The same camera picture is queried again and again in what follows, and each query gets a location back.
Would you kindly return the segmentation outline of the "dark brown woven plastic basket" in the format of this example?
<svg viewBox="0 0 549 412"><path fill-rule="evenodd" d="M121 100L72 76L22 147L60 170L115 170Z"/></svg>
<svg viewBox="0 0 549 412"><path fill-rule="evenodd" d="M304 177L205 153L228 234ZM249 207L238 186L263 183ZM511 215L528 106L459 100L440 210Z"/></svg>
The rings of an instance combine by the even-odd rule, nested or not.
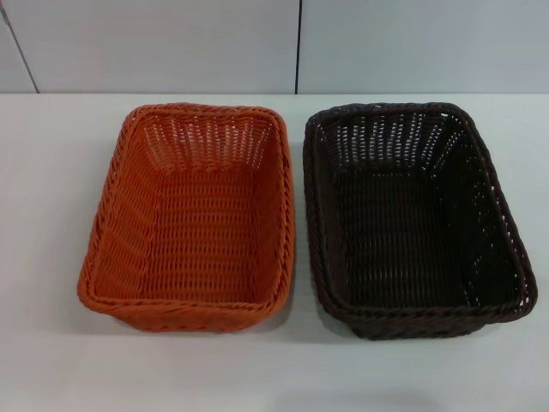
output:
<svg viewBox="0 0 549 412"><path fill-rule="evenodd" d="M459 106L320 111L305 126L303 167L317 298L356 336L463 336L533 310L528 254Z"/></svg>

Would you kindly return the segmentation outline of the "black vertical wall strip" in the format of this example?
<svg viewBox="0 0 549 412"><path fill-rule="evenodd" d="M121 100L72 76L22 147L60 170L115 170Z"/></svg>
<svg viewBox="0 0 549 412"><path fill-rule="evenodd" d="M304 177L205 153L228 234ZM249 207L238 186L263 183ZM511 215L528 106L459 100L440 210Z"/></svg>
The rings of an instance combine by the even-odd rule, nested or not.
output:
<svg viewBox="0 0 549 412"><path fill-rule="evenodd" d="M295 95L299 94L303 7L304 7L304 0L299 0L298 28L297 28L297 36L296 36L295 76L294 76L294 91L293 91Z"/></svg>

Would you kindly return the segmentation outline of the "orange woven plastic basket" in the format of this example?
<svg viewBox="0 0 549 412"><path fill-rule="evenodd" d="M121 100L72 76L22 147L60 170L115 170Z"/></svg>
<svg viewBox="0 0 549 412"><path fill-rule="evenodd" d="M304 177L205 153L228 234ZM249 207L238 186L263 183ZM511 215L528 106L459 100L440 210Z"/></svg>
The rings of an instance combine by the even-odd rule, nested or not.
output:
<svg viewBox="0 0 549 412"><path fill-rule="evenodd" d="M140 106L118 135L78 298L138 330L243 330L287 303L294 240L277 112Z"/></svg>

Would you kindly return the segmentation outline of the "grey diagonal wall strip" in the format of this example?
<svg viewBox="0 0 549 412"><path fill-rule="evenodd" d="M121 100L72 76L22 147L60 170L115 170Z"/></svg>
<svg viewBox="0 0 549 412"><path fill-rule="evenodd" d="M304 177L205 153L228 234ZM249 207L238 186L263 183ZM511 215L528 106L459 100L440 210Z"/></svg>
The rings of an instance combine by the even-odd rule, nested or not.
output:
<svg viewBox="0 0 549 412"><path fill-rule="evenodd" d="M38 94L15 30L0 0L0 94Z"/></svg>

